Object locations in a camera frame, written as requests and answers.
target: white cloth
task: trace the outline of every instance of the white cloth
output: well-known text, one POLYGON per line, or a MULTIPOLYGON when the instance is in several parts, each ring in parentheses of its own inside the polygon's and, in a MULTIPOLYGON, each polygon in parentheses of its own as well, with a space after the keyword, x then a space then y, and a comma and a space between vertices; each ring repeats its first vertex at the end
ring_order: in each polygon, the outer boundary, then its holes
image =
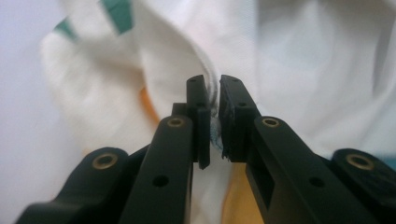
MULTIPOLYGON (((134 27, 122 34, 103 4, 63 3, 77 39, 50 33, 42 59, 86 152, 132 153, 150 142, 155 124, 138 98, 143 87, 164 118, 199 74, 216 108, 219 76, 227 74, 242 79, 262 114, 285 120, 322 156, 354 147, 396 157, 391 2, 134 1, 134 27)), ((220 223, 230 163, 214 150, 212 158, 194 170, 191 223, 220 223)))

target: green stripe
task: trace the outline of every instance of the green stripe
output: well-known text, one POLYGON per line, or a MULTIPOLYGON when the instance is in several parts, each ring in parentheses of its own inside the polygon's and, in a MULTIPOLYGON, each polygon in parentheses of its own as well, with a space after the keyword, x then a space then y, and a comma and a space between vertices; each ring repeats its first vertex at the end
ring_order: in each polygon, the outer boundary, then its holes
POLYGON ((73 33, 72 29, 70 28, 70 24, 67 18, 61 21, 61 23, 59 23, 57 26, 55 26, 55 30, 63 32, 67 37, 72 40, 77 39, 76 34, 73 33))
POLYGON ((131 15, 132 4, 129 0, 101 0, 101 2, 120 34, 134 27, 134 18, 131 15))

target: mounting hole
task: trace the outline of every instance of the mounting hole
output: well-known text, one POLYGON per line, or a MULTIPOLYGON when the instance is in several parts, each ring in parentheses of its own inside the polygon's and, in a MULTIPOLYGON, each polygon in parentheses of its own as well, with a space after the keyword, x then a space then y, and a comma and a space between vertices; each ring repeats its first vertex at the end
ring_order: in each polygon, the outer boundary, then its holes
POLYGON ((279 126, 279 121, 277 121, 276 119, 263 119, 262 123, 270 128, 276 128, 277 126, 279 126))
POLYGON ((104 153, 93 160, 92 166, 97 170, 105 170, 116 164, 118 158, 116 154, 104 153))
POLYGON ((174 118, 174 119, 168 120, 168 126, 172 127, 172 128, 179 128, 179 127, 183 126, 183 124, 184 124, 183 119, 174 118))
POLYGON ((346 161, 349 164, 351 164, 361 170, 373 170, 374 169, 374 163, 367 157, 359 155, 359 154, 347 155, 346 161))
POLYGON ((196 104, 197 107, 205 107, 205 103, 198 103, 196 104))
POLYGON ((324 182, 318 177, 309 178, 309 183, 317 188, 324 188, 324 182))
POLYGON ((162 188, 168 185, 169 179, 166 175, 158 175, 152 180, 152 185, 157 188, 162 188))

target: crumpled white fabric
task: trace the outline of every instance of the crumpled white fabric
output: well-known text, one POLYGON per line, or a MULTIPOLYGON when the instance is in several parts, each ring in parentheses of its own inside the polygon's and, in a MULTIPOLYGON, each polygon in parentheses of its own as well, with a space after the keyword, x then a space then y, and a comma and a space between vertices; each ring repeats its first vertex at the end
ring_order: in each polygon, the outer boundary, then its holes
MULTIPOLYGON (((204 74, 217 107, 219 76, 243 80, 264 115, 285 120, 319 155, 354 147, 396 157, 394 34, 389 1, 133 1, 119 35, 97 1, 63 1, 73 31, 43 41, 45 76, 80 147, 132 153, 204 74)), ((194 170, 191 223, 220 223, 230 163, 194 170)))

